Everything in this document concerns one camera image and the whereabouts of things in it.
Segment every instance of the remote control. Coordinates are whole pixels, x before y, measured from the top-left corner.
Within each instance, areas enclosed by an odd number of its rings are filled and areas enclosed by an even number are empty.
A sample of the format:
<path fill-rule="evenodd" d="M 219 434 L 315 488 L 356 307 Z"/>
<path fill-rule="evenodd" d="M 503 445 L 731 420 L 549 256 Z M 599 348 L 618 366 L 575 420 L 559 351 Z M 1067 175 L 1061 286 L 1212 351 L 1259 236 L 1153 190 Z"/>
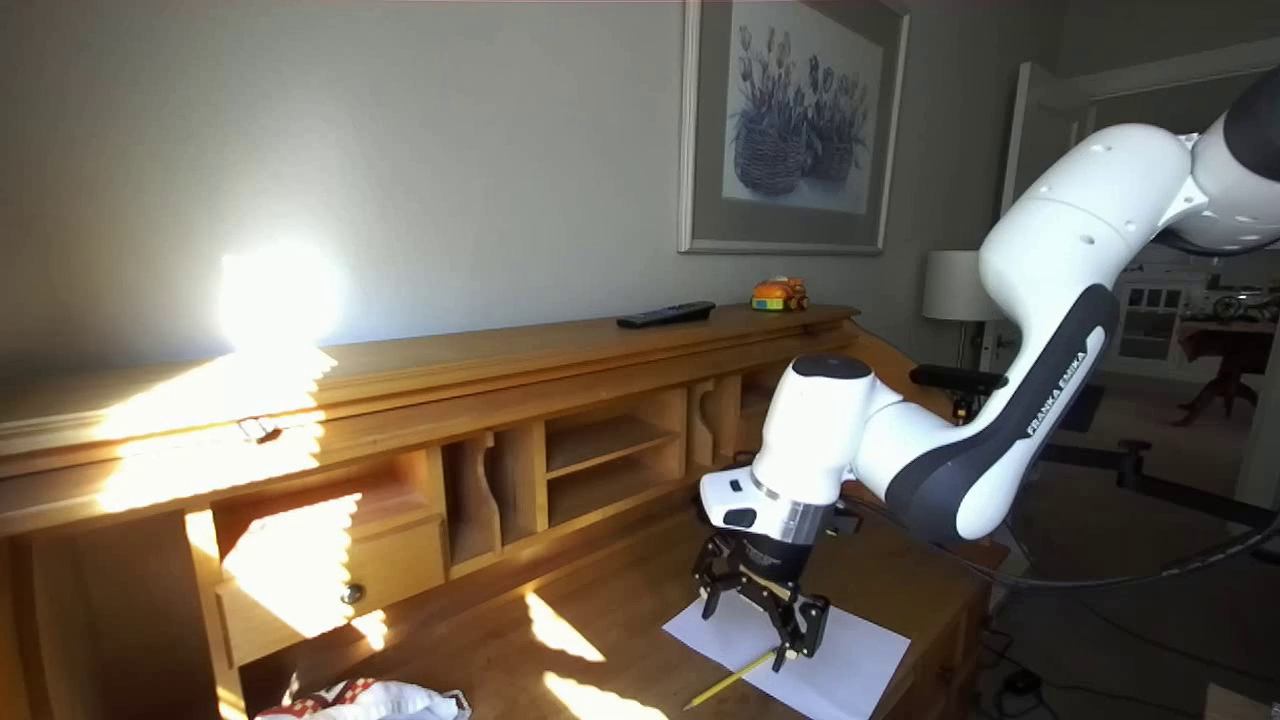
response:
<path fill-rule="evenodd" d="M 661 327 L 661 323 L 691 323 L 710 316 L 710 301 L 663 302 L 636 316 L 618 316 L 617 327 Z"/>

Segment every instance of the white paper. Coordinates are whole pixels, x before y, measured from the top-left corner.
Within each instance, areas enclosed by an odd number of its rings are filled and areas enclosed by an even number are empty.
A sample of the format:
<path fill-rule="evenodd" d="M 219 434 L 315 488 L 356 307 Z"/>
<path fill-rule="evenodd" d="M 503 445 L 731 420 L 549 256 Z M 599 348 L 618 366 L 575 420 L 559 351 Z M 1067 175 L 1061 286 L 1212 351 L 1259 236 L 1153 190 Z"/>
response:
<path fill-rule="evenodd" d="M 663 628 L 729 670 L 739 670 L 761 651 L 777 647 L 777 628 L 768 624 L 768 617 L 737 593 L 718 596 L 710 619 L 702 619 L 702 601 L 691 601 Z M 846 617 L 845 609 L 827 609 L 827 630 L 814 656 L 789 656 L 781 670 L 770 670 L 768 659 L 743 678 L 794 707 L 798 714 L 862 720 L 875 711 L 903 651 L 903 636 Z"/>

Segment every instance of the wooden cabinet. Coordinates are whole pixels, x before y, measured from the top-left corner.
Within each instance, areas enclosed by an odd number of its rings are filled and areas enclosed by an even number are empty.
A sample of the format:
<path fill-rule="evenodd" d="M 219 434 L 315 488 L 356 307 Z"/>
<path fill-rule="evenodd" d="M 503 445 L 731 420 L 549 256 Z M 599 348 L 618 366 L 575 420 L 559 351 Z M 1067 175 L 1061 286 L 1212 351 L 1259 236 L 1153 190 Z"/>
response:
<path fill-rule="evenodd" d="M 245 665 L 691 494 L 761 445 L 793 355 L 850 348 L 846 319 L 717 307 L 0 390 L 0 707 L 237 714 Z"/>

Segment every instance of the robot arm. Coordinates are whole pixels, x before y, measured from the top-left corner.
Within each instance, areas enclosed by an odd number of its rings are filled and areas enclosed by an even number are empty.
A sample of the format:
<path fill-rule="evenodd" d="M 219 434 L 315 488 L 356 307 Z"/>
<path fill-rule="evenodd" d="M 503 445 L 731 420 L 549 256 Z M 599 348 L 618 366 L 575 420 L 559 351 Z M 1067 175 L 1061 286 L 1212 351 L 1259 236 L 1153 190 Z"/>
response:
<path fill-rule="evenodd" d="M 1204 135 L 1114 122 L 1056 160 L 987 233 L 978 276 L 1021 327 L 1009 382 L 956 427 L 840 355 L 794 359 L 747 468 L 707 471 L 699 500 L 747 543 L 747 573 L 798 574 L 845 480 L 869 483 L 926 543 L 978 539 L 1100 359 L 1111 285 L 1153 239 L 1199 251 L 1280 239 L 1280 70 Z"/>

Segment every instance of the framed picture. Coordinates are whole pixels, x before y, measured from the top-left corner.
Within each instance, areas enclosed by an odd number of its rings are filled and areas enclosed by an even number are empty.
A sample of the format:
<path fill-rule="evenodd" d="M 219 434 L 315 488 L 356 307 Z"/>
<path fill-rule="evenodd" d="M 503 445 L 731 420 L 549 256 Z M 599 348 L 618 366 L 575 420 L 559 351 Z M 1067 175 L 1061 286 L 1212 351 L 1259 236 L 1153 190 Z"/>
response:
<path fill-rule="evenodd" d="M 879 251 L 907 16 L 689 0 L 678 251 Z"/>

